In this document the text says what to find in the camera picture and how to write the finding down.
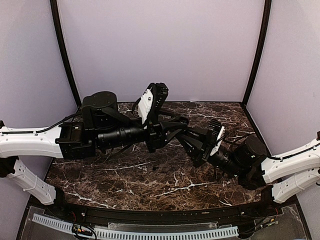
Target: white arm segment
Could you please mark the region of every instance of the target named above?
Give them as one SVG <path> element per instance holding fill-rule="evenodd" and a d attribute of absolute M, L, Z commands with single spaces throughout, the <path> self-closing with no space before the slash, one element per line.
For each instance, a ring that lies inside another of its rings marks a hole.
<path fill-rule="evenodd" d="M 21 160 L 16 160 L 14 165 L 15 173 L 10 173 L 6 176 L 18 186 L 23 188 L 23 191 L 35 196 L 42 204 L 51 205 L 56 198 L 55 187 L 49 185 L 38 178 L 31 172 Z"/>
<path fill-rule="evenodd" d="M 285 152 L 275 157 L 281 158 L 284 156 L 292 155 L 311 148 L 319 143 L 320 140 L 314 139 L 302 147 Z M 320 146 L 314 147 L 312 150 L 283 160 L 273 160 L 270 158 L 266 158 L 261 164 L 262 170 L 265 171 L 263 179 L 267 184 L 272 183 L 273 181 L 284 176 L 318 167 L 320 167 Z"/>
<path fill-rule="evenodd" d="M 276 203 L 282 204 L 293 195 L 310 187 L 312 184 L 320 180 L 319 168 L 311 168 L 309 170 L 296 173 L 287 180 L 276 183 L 272 188 L 272 196 Z"/>
<path fill-rule="evenodd" d="M 0 129 L 0 158 L 11 156 L 47 156 L 61 159 L 59 144 L 56 139 L 60 137 L 61 128 L 56 126 L 43 133 L 4 134 L 2 132 L 39 131 L 44 128 L 9 128 Z"/>

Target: marble table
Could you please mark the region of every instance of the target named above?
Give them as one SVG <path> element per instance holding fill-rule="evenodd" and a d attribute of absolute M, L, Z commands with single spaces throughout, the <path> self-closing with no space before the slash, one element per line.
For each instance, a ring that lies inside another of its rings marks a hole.
<path fill-rule="evenodd" d="M 119 111 L 131 116 L 131 106 L 119 103 Z M 188 117 L 191 127 L 206 128 L 210 119 L 217 119 L 229 132 L 229 141 L 254 134 L 239 103 L 168 102 L 163 108 Z M 198 210 L 260 200 L 262 189 L 246 190 L 228 176 L 217 181 L 210 164 L 193 167 L 177 140 L 155 153 L 138 143 L 115 158 L 108 159 L 109 155 L 110 150 L 106 154 L 97 150 L 96 157 L 82 160 L 54 159 L 46 182 L 63 189 L 69 203 L 109 209 Z"/>

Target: cable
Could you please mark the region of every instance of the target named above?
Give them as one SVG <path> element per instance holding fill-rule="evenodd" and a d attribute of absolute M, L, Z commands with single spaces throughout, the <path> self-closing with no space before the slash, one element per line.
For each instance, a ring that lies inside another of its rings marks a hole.
<path fill-rule="evenodd" d="M 244 139 L 244 138 L 246 138 L 246 137 L 249 137 L 251 135 L 251 133 L 247 133 L 247 134 L 245 134 L 245 135 L 243 135 L 243 136 L 241 136 L 240 138 L 238 138 L 237 140 L 235 140 L 235 141 L 228 141 L 228 140 L 223 140 L 225 143 L 227 143 L 227 144 L 231 144 L 231 145 L 235 145 L 235 146 L 240 146 L 240 144 L 238 144 L 237 142 L 238 141 L 240 141 L 241 139 Z"/>
<path fill-rule="evenodd" d="M 244 139 L 244 138 L 246 138 L 246 137 L 249 137 L 250 135 L 251 135 L 251 133 L 247 133 L 247 134 L 239 137 L 237 140 L 233 141 L 233 143 L 235 144 L 235 143 L 238 142 L 239 140 Z"/>
<path fill-rule="evenodd" d="M 110 158 L 110 156 L 111 156 L 111 154 L 112 154 L 113 151 L 114 151 L 114 148 L 111 149 L 110 153 L 108 154 L 108 156 L 106 157 L 106 159 L 104 160 L 103 163 L 105 163 L 106 161 L 109 160 L 109 158 Z"/>
<path fill-rule="evenodd" d="M 140 100 L 141 100 L 141 97 L 135 101 L 135 103 L 132 105 L 132 108 L 131 108 L 131 113 L 136 119 L 141 119 L 141 117 L 136 115 L 135 113 L 136 107 L 140 103 Z"/>
<path fill-rule="evenodd" d="M 226 137 L 227 137 L 226 134 L 223 135 L 222 137 L 220 137 L 220 138 L 216 141 L 215 145 L 217 145 L 221 140 L 225 139 Z"/>
<path fill-rule="evenodd" d="M 290 155 L 287 155 L 287 156 L 282 156 L 282 157 L 276 157 L 276 156 L 267 156 L 269 159 L 272 159 L 272 160 L 284 160 L 284 159 L 289 159 L 289 158 L 292 158 L 292 157 L 294 157 L 294 156 L 297 156 L 297 155 L 299 155 L 299 154 L 303 154 L 303 153 L 305 153 L 305 152 L 307 152 L 307 151 L 310 151 L 310 150 L 313 150 L 315 147 L 318 147 L 318 146 L 320 146 L 320 143 L 318 143 L 318 144 L 316 144 L 316 145 L 314 145 L 314 146 L 312 146 L 312 147 L 309 147 L 309 148 L 307 148 L 307 149 L 305 149 L 305 150 L 302 150 L 302 151 L 299 151 L 299 152 L 296 152 L 296 153 L 294 153 L 294 154 L 290 154 Z"/>
<path fill-rule="evenodd" d="M 50 208 L 59 208 L 59 207 L 55 207 L 55 206 L 48 206 L 46 208 L 46 210 L 48 210 L 54 217 L 58 218 L 58 219 L 61 219 L 61 220 L 65 220 L 69 215 L 70 213 L 73 213 L 73 212 L 68 212 L 67 214 L 65 215 L 57 215 L 55 214 L 53 211 L 50 210 Z"/>
<path fill-rule="evenodd" d="M 98 239 L 98 236 L 97 236 L 95 230 L 91 226 L 89 226 L 87 224 L 78 224 L 78 223 L 74 223 L 73 222 L 73 224 L 72 224 L 72 233 L 73 234 L 72 235 L 73 235 L 74 238 L 76 238 L 78 240 L 89 240 L 89 239 L 91 239 L 92 235 L 88 236 L 88 237 L 83 237 L 83 236 L 79 235 L 79 234 L 82 233 L 81 231 L 83 231 L 82 227 L 85 227 L 85 228 L 89 229 L 91 234 L 94 235 L 94 239 L 95 240 Z"/>
<path fill-rule="evenodd" d="M 42 129 L 42 130 L 39 130 L 39 131 L 3 131 L 2 133 L 3 134 L 33 134 L 33 133 L 36 133 L 36 134 L 41 134 L 41 133 L 44 133 L 46 131 L 49 131 L 50 129 L 53 129 L 54 127 L 58 126 L 59 124 L 62 124 L 63 122 L 69 120 L 69 119 L 72 119 L 76 116 L 79 116 L 81 113 L 80 112 L 76 112 L 74 114 L 71 114 L 69 116 L 66 116 L 64 119 L 62 119 L 61 121 L 58 121 L 57 123 L 53 124 L 52 126 L 49 126 L 45 129 Z"/>
<path fill-rule="evenodd" d="M 261 221 L 259 221 L 256 225 L 254 225 L 254 227 L 243 231 L 243 232 L 239 232 L 239 234 L 249 234 L 252 230 L 254 231 L 256 229 L 257 226 L 259 226 L 260 224 L 262 224 L 269 216 L 266 216 L 264 219 L 262 219 Z"/>
<path fill-rule="evenodd" d="M 77 110 L 76 110 L 76 112 L 75 112 L 75 114 L 78 114 L 78 113 L 80 113 L 80 111 L 81 111 L 81 106 L 78 106 L 78 108 L 77 108 Z"/>
<path fill-rule="evenodd" d="M 271 216 L 266 216 L 263 220 L 259 221 L 259 223 L 257 223 L 254 227 L 252 227 L 252 228 L 250 228 L 250 229 L 248 229 L 246 231 L 240 232 L 239 234 L 253 234 L 253 233 L 255 233 L 255 232 L 257 232 L 257 231 L 259 231 L 259 230 L 261 230 L 263 228 L 266 228 L 266 227 L 269 227 L 269 226 L 271 226 L 273 224 L 276 224 L 277 222 L 275 222 L 275 219 L 278 217 L 279 212 L 278 212 L 278 209 L 276 207 L 274 208 L 274 210 L 276 212 L 275 217 L 273 217 L 270 220 L 268 220 L 267 222 L 263 223 L 267 218 L 271 217 Z"/>
<path fill-rule="evenodd" d="M 231 144 L 231 145 L 235 145 L 235 146 L 240 146 L 240 144 L 234 143 L 233 141 L 228 141 L 228 140 L 225 140 L 225 139 L 223 139 L 223 141 L 224 141 L 225 143 L 227 143 L 227 144 Z"/>
<path fill-rule="evenodd" d="M 107 159 L 112 159 L 118 155 L 120 155 L 121 153 L 123 153 L 125 150 L 129 149 L 132 146 L 132 144 L 124 146 L 123 148 L 121 148 L 119 151 L 115 152 L 113 155 L 110 155 L 107 157 Z"/>

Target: black frame edge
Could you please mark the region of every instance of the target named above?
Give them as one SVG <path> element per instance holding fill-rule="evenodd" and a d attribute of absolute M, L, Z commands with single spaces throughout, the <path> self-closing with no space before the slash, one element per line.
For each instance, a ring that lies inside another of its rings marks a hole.
<path fill-rule="evenodd" d="M 269 23 L 269 17 L 271 12 L 271 3 L 272 0 L 265 0 L 264 2 L 264 9 L 263 9 L 263 16 L 262 16 L 262 23 L 261 23 L 261 29 L 258 39 L 258 44 L 256 46 L 255 56 L 252 64 L 252 69 L 250 73 L 250 77 L 248 80 L 248 84 L 245 89 L 245 93 L 243 96 L 242 104 L 246 107 L 252 92 L 252 89 L 254 87 L 254 83 L 256 80 L 262 52 L 265 45 L 266 35 L 267 35 L 267 29 L 268 29 L 268 23 Z"/>
<path fill-rule="evenodd" d="M 70 66 L 70 62 L 69 62 L 69 58 L 68 58 L 68 54 L 67 54 L 65 40 L 64 40 L 64 36 L 63 36 L 62 28 L 61 28 L 57 0 L 50 0 L 50 5 L 51 5 L 51 12 L 52 12 L 52 18 L 53 18 L 56 39 L 58 41 L 64 70 L 65 70 L 66 76 L 68 78 L 68 82 L 69 82 L 76 106 L 80 107 L 81 106 L 81 99 L 80 99 L 80 95 L 79 95 L 79 92 L 78 92 L 78 89 L 76 86 L 76 82 L 75 82 L 74 75 L 71 70 L 71 66 Z"/>
<path fill-rule="evenodd" d="M 253 128 L 253 130 L 254 130 L 254 132 L 256 134 L 256 136 L 257 136 L 257 138 L 265 145 L 267 153 L 269 155 L 271 155 L 270 150 L 267 147 L 267 144 L 266 144 L 264 138 L 262 137 L 262 134 L 259 131 L 259 129 L 258 129 L 256 123 L 254 122 L 250 112 L 248 111 L 247 107 L 242 102 L 240 103 L 240 106 L 242 107 L 242 110 L 243 110 L 245 116 L 248 118 L 248 120 L 249 120 L 249 122 L 250 122 L 250 124 L 251 124 L 251 126 L 252 126 L 252 128 Z"/>

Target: white bracket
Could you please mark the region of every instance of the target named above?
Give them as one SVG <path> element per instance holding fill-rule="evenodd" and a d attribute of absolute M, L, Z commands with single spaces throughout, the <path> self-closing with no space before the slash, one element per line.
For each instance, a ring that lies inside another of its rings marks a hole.
<path fill-rule="evenodd" d="M 61 128 L 56 126 L 48 131 L 36 133 L 44 128 L 8 128 L 0 129 L 0 158 L 11 156 L 47 156 L 52 158 L 63 158 L 59 144 L 56 139 L 60 137 Z M 5 134 L 2 132 L 33 133 Z"/>
<path fill-rule="evenodd" d="M 219 140 L 224 135 L 224 133 L 225 133 L 225 127 L 222 126 L 221 129 L 220 129 L 220 132 L 218 134 L 218 137 L 216 138 L 216 140 Z M 222 140 L 220 140 L 218 142 L 218 144 L 214 148 L 212 148 L 210 156 L 213 156 L 216 152 L 218 152 L 218 150 L 219 150 L 219 148 L 221 146 L 221 143 L 222 143 Z"/>
<path fill-rule="evenodd" d="M 276 183 L 272 188 L 272 196 L 276 203 L 282 204 L 293 195 L 310 187 L 320 180 L 319 167 L 296 173 L 287 180 Z"/>
<path fill-rule="evenodd" d="M 32 171 L 30 171 L 21 160 L 16 160 L 14 164 L 15 173 L 10 173 L 6 176 L 18 186 L 23 188 L 23 191 L 35 196 L 43 205 L 51 205 L 56 198 L 55 187 L 45 183 Z"/>
<path fill-rule="evenodd" d="M 154 100 L 154 95 L 150 89 L 145 90 L 144 94 L 140 98 L 138 104 L 138 114 L 142 118 L 142 124 L 145 123 L 147 116 L 151 110 L 151 106 Z"/>
<path fill-rule="evenodd" d="M 319 143 L 319 140 L 314 139 L 302 147 L 296 148 L 292 151 L 285 152 L 275 157 L 281 158 L 295 153 L 299 153 L 306 149 L 312 148 L 313 146 Z M 272 183 L 273 181 L 284 176 L 298 173 L 307 169 L 317 168 L 319 166 L 320 146 L 313 147 L 311 150 L 308 150 L 306 152 L 300 153 L 296 156 L 292 156 L 287 159 L 274 160 L 266 158 L 261 164 L 262 170 L 265 171 L 263 179 L 267 184 Z"/>

